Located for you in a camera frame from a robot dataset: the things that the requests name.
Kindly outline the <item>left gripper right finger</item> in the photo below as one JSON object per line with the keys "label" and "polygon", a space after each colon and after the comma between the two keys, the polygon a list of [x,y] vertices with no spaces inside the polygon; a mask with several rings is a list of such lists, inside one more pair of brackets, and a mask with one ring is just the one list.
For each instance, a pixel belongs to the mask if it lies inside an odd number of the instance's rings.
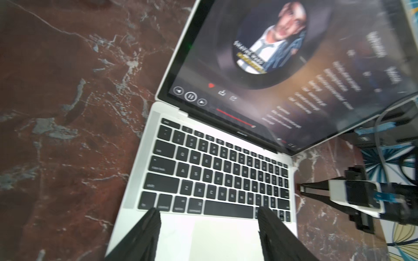
{"label": "left gripper right finger", "polygon": [[259,208],[258,224],[265,261],[318,261],[271,209]]}

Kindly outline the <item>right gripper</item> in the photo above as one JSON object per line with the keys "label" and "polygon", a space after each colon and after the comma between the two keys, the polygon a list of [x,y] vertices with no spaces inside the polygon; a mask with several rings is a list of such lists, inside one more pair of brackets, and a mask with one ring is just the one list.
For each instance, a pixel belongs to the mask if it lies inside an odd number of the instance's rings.
{"label": "right gripper", "polygon": [[[401,175],[410,184],[380,183],[382,192],[377,192],[375,199],[384,203],[385,212],[378,219],[392,221],[400,225],[418,224],[418,172],[413,178],[407,176],[403,170]],[[348,181],[366,181],[364,167],[349,167],[346,170]],[[326,180],[316,183],[303,183],[299,191],[305,197],[320,201],[349,216],[355,216],[358,211],[352,207],[342,206],[330,200],[328,196],[346,196],[344,180]]]}

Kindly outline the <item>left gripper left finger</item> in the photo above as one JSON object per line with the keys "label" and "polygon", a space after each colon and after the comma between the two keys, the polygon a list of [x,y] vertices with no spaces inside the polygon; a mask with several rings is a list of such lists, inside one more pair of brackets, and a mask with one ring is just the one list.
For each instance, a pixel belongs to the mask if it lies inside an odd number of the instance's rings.
{"label": "left gripper left finger", "polygon": [[151,208],[104,261],[154,261],[161,225],[160,211]]}

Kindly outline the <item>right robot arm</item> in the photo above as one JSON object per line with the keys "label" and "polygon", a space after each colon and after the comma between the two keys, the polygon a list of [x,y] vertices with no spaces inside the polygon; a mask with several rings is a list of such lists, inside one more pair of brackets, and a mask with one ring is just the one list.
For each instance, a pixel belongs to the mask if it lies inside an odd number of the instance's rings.
{"label": "right robot arm", "polygon": [[358,128],[358,139],[373,138],[374,145],[362,142],[367,149],[375,149],[375,170],[388,176],[385,156],[397,150],[412,148],[394,159],[399,181],[369,176],[362,166],[350,167],[344,176],[297,186],[301,195],[321,201],[348,214],[358,230],[374,233],[373,218],[400,225],[418,224],[418,104],[406,103],[392,111],[386,110],[373,127]]}

